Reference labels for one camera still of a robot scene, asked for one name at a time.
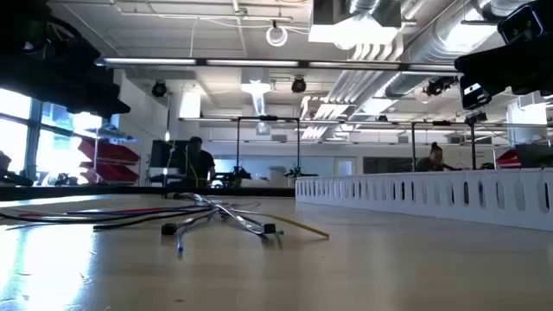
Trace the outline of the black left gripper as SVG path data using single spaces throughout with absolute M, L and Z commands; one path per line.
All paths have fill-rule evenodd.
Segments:
M 119 99 L 120 85 L 87 84 L 70 79 L 23 55 L 5 55 L 0 58 L 0 88 L 42 101 L 64 104 L 72 113 L 89 112 L 109 118 L 130 111 L 130 107 Z

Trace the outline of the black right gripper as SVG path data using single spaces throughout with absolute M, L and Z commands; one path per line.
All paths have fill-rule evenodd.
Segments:
M 489 104 L 489 93 L 503 92 L 508 87 L 513 93 L 553 96 L 553 32 L 527 29 L 524 40 L 529 43 L 526 80 L 524 42 L 466 54 L 454 61 L 455 69 L 462 73 L 459 90 L 464 110 Z

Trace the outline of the white slotted cable duct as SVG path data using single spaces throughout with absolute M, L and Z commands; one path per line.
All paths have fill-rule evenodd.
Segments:
M 296 200 L 553 232 L 553 168 L 301 177 Z

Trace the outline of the red bin shelf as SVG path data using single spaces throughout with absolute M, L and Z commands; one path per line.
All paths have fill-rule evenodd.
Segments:
M 126 143 L 135 143 L 137 139 L 112 124 L 89 128 L 86 132 L 93 134 L 93 137 L 82 138 L 77 148 L 87 158 L 79 165 L 83 169 L 81 175 L 95 184 L 135 184 L 139 174 L 131 168 L 141 158 Z

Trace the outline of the black monitor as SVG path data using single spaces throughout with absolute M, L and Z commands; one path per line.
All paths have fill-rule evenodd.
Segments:
M 186 140 L 154 140 L 149 166 L 160 168 L 164 175 L 184 175 L 187 172 Z

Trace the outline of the person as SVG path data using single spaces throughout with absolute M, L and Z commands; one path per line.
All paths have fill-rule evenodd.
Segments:
M 427 157 L 419 159 L 415 166 L 416 172 L 459 171 L 458 168 L 449 166 L 443 161 L 443 150 L 438 143 L 431 144 Z
M 216 170 L 213 156 L 202 148 L 203 141 L 198 136 L 191 136 L 188 140 L 188 147 L 191 147 L 196 155 L 193 156 L 192 167 L 196 173 L 201 187 L 207 187 L 211 184 Z

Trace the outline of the ceiling light bar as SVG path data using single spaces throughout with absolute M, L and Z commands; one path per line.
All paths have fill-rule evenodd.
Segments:
M 209 59 L 209 58 L 146 58 L 102 57 L 96 65 L 169 66 L 169 67 L 274 67 L 311 68 L 328 70 L 391 71 L 408 73 L 457 73 L 453 65 L 423 64 L 392 61 L 319 61 L 319 60 L 261 60 L 261 59 Z

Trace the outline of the black station frame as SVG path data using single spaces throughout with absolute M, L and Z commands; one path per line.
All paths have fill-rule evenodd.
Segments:
M 416 127 L 422 126 L 425 130 L 433 130 L 435 127 L 448 128 L 449 130 L 455 128 L 469 128 L 470 148 L 471 148 L 471 169 L 475 170 L 476 165 L 476 139 L 475 139 L 475 125 L 478 120 L 474 114 L 468 115 L 465 120 L 460 122 L 451 122 L 448 120 L 437 121 L 414 121 L 410 123 L 410 135 L 411 135 L 411 158 L 412 158 L 412 170 L 416 170 Z
M 240 170 L 240 160 L 239 160 L 239 153 L 240 153 L 240 130 L 241 130 L 241 122 L 245 121 L 252 121 L 255 123 L 286 123 L 286 124 L 296 124 L 296 128 L 299 129 L 301 125 L 301 120 L 298 117 L 277 117 L 273 115 L 259 115 L 259 116 L 253 116 L 253 117 L 237 117 L 235 119 L 235 122 L 237 124 L 236 127 L 236 159 L 235 159 L 235 166 L 233 167 L 233 173 L 237 175 Z M 295 170 L 301 170 L 301 138 L 300 133 L 296 132 L 296 165 Z

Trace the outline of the black aluminium table frame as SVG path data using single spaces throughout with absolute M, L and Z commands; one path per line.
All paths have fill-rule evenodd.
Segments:
M 71 186 L 71 187 L 0 187 L 0 201 L 60 198 L 103 194 L 169 194 L 194 193 L 214 196 L 254 196 L 294 198 L 294 188 L 239 187 L 239 188 L 186 188 L 186 187 L 131 187 L 131 186 Z

